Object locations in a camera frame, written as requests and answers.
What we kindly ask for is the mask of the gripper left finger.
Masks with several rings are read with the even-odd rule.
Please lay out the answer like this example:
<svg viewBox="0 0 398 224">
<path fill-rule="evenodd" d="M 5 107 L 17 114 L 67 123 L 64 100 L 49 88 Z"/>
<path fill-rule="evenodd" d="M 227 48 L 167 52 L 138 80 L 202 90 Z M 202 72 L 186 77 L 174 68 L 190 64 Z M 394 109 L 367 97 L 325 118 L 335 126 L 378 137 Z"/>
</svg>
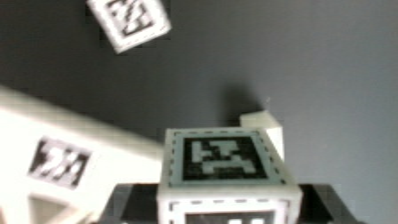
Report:
<svg viewBox="0 0 398 224">
<path fill-rule="evenodd" d="M 115 186 L 97 224 L 158 224 L 156 188 L 156 184 Z"/>
</svg>

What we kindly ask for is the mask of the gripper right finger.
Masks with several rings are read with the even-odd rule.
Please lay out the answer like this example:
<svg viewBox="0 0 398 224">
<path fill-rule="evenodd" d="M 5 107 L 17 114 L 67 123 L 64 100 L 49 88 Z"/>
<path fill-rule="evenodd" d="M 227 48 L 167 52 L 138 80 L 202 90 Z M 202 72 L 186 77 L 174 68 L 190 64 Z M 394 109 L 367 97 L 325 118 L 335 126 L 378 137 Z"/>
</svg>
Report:
<svg viewBox="0 0 398 224">
<path fill-rule="evenodd" d="M 366 224 L 357 220 L 328 184 L 300 184 L 298 224 Z"/>
</svg>

